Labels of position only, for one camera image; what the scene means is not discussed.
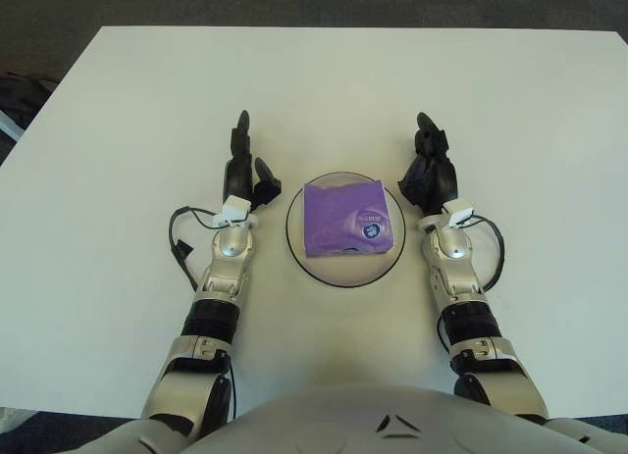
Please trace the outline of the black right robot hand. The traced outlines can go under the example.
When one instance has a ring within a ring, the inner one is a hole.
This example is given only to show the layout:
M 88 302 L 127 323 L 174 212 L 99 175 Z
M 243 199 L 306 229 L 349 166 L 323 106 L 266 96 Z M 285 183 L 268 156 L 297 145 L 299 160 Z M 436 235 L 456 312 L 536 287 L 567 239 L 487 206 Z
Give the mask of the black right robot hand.
M 445 131 L 425 113 L 417 115 L 416 156 L 397 183 L 401 195 L 424 217 L 437 215 L 446 202 L 458 197 L 455 167 L 447 156 Z

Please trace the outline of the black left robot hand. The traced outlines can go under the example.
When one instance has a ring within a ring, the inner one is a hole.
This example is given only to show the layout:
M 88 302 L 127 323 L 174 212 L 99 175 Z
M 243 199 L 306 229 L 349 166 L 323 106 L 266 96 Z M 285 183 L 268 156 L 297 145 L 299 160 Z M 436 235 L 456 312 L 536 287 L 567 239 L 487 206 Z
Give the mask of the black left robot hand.
M 261 157 L 252 157 L 249 123 L 249 114 L 243 110 L 231 133 L 232 157 L 225 166 L 223 199 L 235 196 L 246 200 L 253 212 L 282 193 L 282 182 Z

